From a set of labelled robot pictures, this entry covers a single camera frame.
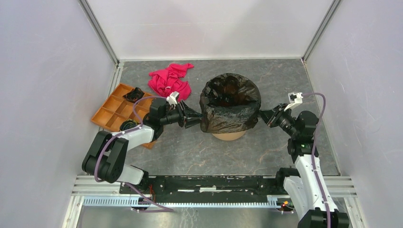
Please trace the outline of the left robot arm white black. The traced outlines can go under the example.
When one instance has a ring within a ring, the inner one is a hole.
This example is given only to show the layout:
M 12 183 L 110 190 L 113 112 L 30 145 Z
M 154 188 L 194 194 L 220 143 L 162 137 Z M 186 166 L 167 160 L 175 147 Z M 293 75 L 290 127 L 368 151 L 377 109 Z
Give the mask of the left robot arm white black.
M 137 193 L 149 189 L 148 173 L 125 163 L 129 150 L 156 141 L 169 124 L 190 128 L 199 125 L 202 114 L 191 109 L 184 101 L 172 97 L 154 96 L 149 113 L 130 129 L 109 133 L 99 131 L 82 162 L 82 170 L 98 182 L 128 182 Z

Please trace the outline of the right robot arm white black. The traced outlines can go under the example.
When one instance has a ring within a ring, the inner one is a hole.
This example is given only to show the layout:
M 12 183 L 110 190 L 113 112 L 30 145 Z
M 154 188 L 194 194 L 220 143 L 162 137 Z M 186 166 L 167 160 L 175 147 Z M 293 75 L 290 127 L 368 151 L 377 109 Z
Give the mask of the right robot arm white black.
M 274 181 L 277 192 L 288 193 L 298 215 L 299 228 L 347 228 L 350 220 L 334 203 L 320 168 L 314 139 L 319 118 L 311 111 L 291 115 L 287 104 L 261 110 L 260 117 L 270 127 L 279 127 L 290 136 L 288 153 L 295 168 L 281 168 Z

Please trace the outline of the black plastic trash bag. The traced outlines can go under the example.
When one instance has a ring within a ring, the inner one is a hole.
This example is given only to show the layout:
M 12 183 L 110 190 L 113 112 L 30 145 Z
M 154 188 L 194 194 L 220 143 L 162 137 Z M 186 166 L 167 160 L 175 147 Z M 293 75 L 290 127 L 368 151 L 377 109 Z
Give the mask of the black plastic trash bag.
M 257 85 L 247 77 L 224 73 L 205 84 L 199 104 L 202 132 L 237 133 L 256 126 L 261 94 Z

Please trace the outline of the orange trash bin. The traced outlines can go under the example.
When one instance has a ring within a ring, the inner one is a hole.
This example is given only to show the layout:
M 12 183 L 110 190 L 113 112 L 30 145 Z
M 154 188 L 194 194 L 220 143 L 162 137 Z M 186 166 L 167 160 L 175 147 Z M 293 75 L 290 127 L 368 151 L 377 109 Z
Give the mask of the orange trash bin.
M 235 132 L 235 133 L 213 133 L 212 135 L 222 141 L 234 141 L 241 138 L 246 131 Z

